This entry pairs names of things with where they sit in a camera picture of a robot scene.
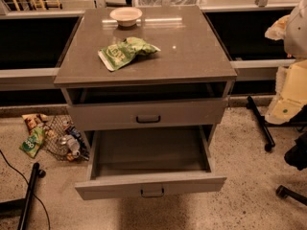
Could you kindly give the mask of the yellow-white gripper body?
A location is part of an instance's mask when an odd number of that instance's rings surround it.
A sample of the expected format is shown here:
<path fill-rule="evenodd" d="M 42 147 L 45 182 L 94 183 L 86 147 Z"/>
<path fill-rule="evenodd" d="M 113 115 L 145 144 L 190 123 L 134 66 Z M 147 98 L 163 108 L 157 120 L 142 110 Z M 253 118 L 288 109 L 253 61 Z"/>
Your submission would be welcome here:
<path fill-rule="evenodd" d="M 265 120 L 270 124 L 282 125 L 307 104 L 307 60 L 296 61 L 289 67 L 279 67 L 275 92 Z"/>

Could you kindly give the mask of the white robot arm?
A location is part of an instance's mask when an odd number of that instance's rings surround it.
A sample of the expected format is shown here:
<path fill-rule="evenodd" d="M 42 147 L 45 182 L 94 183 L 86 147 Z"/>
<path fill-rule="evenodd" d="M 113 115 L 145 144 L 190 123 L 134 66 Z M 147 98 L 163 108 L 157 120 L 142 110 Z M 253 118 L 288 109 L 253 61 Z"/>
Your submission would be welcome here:
<path fill-rule="evenodd" d="M 301 0 L 290 14 L 276 20 L 265 37 L 284 41 L 284 51 L 295 62 L 276 73 L 275 96 L 265 114 L 274 125 L 289 122 L 307 104 L 307 0 Z"/>

